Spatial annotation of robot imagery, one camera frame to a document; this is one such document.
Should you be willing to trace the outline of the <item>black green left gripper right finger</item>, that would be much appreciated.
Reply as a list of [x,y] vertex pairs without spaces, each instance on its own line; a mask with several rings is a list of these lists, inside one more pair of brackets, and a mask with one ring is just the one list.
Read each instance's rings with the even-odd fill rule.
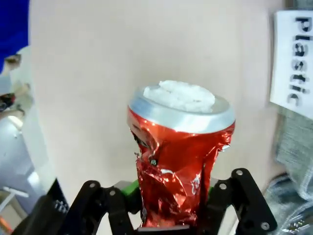
[[239,220],[235,230],[237,235],[266,235],[278,227],[250,172],[237,168],[227,180],[218,180],[209,192],[199,216],[197,234],[218,234],[229,206],[234,208]]

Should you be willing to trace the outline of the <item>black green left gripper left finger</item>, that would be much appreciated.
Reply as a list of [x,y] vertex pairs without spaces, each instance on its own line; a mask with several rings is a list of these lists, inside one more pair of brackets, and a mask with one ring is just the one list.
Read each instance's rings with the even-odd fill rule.
[[120,181],[109,188],[101,187],[98,181],[86,181],[65,216],[60,234],[95,235],[107,214],[113,235],[141,235],[129,218],[129,213],[136,214],[140,210],[138,181]]

